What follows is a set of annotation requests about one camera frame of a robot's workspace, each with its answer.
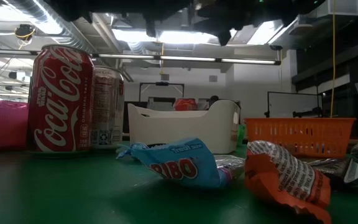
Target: green table surface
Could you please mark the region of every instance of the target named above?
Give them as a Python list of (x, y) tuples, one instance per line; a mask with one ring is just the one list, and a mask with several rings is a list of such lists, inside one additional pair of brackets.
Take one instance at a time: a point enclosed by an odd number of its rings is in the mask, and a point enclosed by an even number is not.
[[(189, 189), (115, 157), (0, 152), (0, 223), (311, 223), (257, 199), (244, 187), (244, 175), (226, 189)], [(328, 211), (333, 223), (358, 223), (358, 191), (333, 192)]]

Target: crumpled wrapper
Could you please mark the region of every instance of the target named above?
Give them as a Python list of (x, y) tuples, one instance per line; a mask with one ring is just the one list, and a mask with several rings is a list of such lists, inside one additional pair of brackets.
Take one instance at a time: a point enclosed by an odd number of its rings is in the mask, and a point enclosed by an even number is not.
[(284, 147), (267, 141), (248, 143), (246, 187), (256, 196), (313, 214), (331, 223), (325, 208), (331, 199), (329, 179), (293, 157)]

